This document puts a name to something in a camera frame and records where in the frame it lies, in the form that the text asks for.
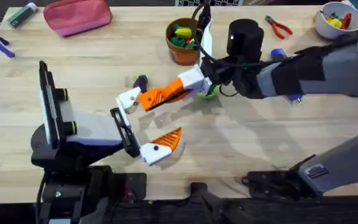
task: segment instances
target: red-handled pliers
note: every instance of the red-handled pliers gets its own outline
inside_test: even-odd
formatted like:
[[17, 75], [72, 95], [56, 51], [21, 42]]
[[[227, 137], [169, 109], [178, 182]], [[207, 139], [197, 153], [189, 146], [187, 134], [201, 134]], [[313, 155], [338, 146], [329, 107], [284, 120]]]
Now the red-handled pliers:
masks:
[[274, 19], [271, 18], [270, 16], [266, 16], [266, 17], [265, 17], [265, 20], [266, 20], [270, 25], [272, 25], [274, 34], [275, 34], [278, 38], [284, 39], [284, 36], [283, 36], [281, 33], [279, 33], [279, 31], [278, 31], [278, 29], [277, 29], [278, 27], [281, 28], [281, 29], [283, 29], [284, 31], [286, 31], [286, 32], [289, 33], [290, 35], [292, 35], [292, 30], [291, 30], [290, 28], [288, 28], [287, 26], [285, 26], [285, 25], [283, 25], [283, 24], [280, 24], [280, 23], [274, 21]]

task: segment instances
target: pink pouch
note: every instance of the pink pouch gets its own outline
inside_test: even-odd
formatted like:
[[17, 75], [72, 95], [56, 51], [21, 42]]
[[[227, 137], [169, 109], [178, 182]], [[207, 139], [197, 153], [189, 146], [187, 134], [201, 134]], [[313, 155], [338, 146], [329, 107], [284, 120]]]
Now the pink pouch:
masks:
[[109, 24], [110, 8], [104, 0], [62, 0], [45, 7], [44, 18], [62, 37]]

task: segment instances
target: black stand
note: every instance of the black stand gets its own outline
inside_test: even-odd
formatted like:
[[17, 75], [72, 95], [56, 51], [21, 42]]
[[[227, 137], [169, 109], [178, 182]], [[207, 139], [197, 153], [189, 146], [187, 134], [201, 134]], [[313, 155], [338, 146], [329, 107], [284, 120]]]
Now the black stand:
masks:
[[145, 174], [113, 174], [109, 166], [91, 166], [71, 174], [47, 174], [39, 218], [42, 224], [54, 218], [70, 218], [71, 223], [78, 223], [81, 217], [96, 210], [102, 198], [113, 202], [144, 199], [145, 184]]
[[45, 183], [42, 184], [45, 187], [40, 189], [43, 203], [39, 220], [42, 224], [55, 218], [70, 218], [72, 223], [78, 223], [81, 217], [96, 210], [102, 198], [118, 203], [145, 198], [145, 173], [114, 174], [110, 166], [83, 166], [89, 160], [83, 158], [85, 153], [79, 152], [103, 150], [113, 154], [121, 150], [122, 145], [106, 150], [77, 144], [51, 149], [41, 125], [32, 136], [31, 146], [33, 164], [45, 167]]
[[315, 155], [297, 163], [288, 171], [252, 171], [242, 178], [253, 198], [318, 198], [298, 175], [299, 166]]
[[211, 224], [271, 224], [270, 220], [256, 218], [249, 215], [241, 204], [233, 200], [221, 199], [208, 192], [205, 183], [191, 183], [190, 192], [192, 198], [199, 198], [211, 214]]

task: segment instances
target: wooden tabletop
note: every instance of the wooden tabletop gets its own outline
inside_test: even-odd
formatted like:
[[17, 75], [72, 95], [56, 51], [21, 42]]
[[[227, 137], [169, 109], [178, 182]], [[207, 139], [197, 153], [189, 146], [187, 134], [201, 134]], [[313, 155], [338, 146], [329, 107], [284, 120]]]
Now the wooden tabletop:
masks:
[[[213, 7], [213, 55], [226, 56], [227, 30], [235, 19], [251, 18], [265, 31], [263, 59], [281, 47], [288, 54], [324, 42], [313, 28], [319, 6]], [[10, 8], [5, 19], [18, 8]], [[193, 7], [113, 7], [105, 27], [61, 38], [45, 23], [42, 9], [24, 26], [5, 22], [0, 35], [16, 53], [0, 53], [0, 202], [33, 202], [42, 170], [30, 161], [30, 138], [42, 123], [38, 62], [44, 60], [57, 87], [68, 88], [77, 110], [109, 116], [115, 97], [146, 74], [151, 86], [165, 86], [189, 69], [168, 56], [166, 26], [190, 17]], [[266, 15], [293, 35], [280, 40]], [[284, 97], [249, 100], [241, 96], [203, 101], [195, 98], [151, 113], [131, 114], [133, 131], [147, 142], [182, 126], [180, 145], [158, 166], [148, 167], [124, 151], [98, 162], [116, 172], [145, 172], [147, 198], [183, 198], [190, 182], [206, 182], [220, 197], [248, 197], [237, 178], [250, 170], [287, 169], [358, 135], [358, 98], [306, 96], [291, 105]], [[358, 184], [329, 194], [358, 195]]]

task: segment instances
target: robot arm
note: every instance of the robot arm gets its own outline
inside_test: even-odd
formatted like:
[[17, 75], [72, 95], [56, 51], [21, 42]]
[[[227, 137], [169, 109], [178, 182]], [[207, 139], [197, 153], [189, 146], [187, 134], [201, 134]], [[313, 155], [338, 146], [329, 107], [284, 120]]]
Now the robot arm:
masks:
[[[136, 110], [137, 106], [139, 105], [139, 101], [142, 102], [143, 107], [145, 107], [145, 103], [148, 103], [149, 105], [151, 101], [156, 100], [155, 98], [153, 100], [149, 100], [150, 97], [151, 96], [149, 95], [141, 93], [140, 87], [135, 87], [129, 91], [126, 91], [125, 93], [121, 93], [120, 95], [118, 95], [118, 97], [116, 98], [117, 108], [119, 111], [119, 115], [122, 117], [122, 121], [117, 122], [116, 120], [116, 124], [117, 128], [122, 130], [120, 131], [120, 133], [127, 133], [127, 131], [125, 132], [125, 129], [131, 129], [131, 123], [129, 122], [127, 114], [131, 114]], [[151, 166], [156, 164], [158, 161], [161, 161], [162, 159], [166, 158], [175, 150], [179, 143], [180, 136], [181, 128], [177, 128], [151, 142], [140, 145], [136, 136], [133, 134], [132, 139], [134, 140], [134, 142], [132, 144], [139, 146], [141, 158], [145, 163]], [[128, 141], [130, 138], [126, 138], [123, 134], [121, 135], [121, 137], [123, 139], [124, 148], [126, 149], [127, 147], [125, 145], [125, 141]]]
[[233, 85], [249, 98], [295, 94], [358, 96], [358, 44], [328, 54], [300, 53], [303, 55], [289, 61], [234, 75]]

